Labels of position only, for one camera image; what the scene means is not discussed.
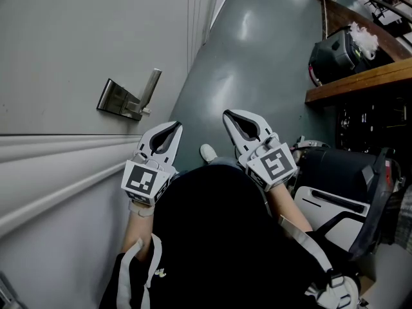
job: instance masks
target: white door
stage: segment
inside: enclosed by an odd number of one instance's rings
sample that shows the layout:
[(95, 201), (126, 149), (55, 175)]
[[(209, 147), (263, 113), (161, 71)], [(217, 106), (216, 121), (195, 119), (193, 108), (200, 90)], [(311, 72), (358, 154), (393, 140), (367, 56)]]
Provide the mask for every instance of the white door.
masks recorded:
[[(96, 307), (127, 221), (122, 169), (168, 121), (211, 1), (0, 0), (0, 267), (28, 308)], [(139, 97), (153, 68), (150, 117), (96, 110), (108, 79)]]

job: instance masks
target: person's right arm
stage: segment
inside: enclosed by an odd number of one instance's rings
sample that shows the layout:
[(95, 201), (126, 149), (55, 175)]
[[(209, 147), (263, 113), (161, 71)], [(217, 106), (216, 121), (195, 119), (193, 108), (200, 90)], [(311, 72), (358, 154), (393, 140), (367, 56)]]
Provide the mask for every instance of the person's right arm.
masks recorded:
[(282, 215), (303, 232), (313, 231), (283, 183), (266, 192), (266, 198), (274, 218)]

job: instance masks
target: door panel molding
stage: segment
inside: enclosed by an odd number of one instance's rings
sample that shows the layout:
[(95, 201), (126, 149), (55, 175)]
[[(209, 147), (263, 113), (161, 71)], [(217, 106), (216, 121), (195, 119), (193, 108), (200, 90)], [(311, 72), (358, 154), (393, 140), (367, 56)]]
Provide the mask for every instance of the door panel molding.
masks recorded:
[(122, 170), (140, 138), (0, 136), (0, 237)]

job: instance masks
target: wrist strap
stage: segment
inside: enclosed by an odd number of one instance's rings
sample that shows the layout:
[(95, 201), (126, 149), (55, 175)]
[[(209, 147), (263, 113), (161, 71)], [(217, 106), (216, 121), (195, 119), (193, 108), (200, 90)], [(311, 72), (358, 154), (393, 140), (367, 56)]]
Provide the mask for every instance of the wrist strap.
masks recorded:
[(129, 210), (131, 210), (133, 213), (145, 218), (146, 216), (153, 215), (155, 212), (155, 206), (147, 206), (146, 207), (139, 207), (133, 203), (131, 200), (129, 202)]

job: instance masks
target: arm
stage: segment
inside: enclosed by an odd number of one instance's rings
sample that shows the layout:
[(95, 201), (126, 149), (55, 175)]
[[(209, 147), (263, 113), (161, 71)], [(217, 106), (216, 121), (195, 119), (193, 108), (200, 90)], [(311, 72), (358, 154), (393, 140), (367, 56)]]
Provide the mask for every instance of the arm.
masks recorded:
[(266, 192), (266, 198), (273, 217), (278, 218), (283, 215), (302, 231), (312, 231), (308, 220), (295, 204), (283, 183)]
[[(147, 206), (139, 203), (133, 203), (132, 205), (139, 206), (140, 208), (146, 208)], [(136, 258), (140, 262), (144, 262), (147, 259), (150, 244), (152, 240), (153, 231), (153, 215), (141, 217), (140, 215), (130, 212), (129, 223), (127, 224), (126, 235), (124, 236), (122, 253), (126, 253), (135, 243), (141, 238), (144, 246), (140, 252), (136, 255)]]

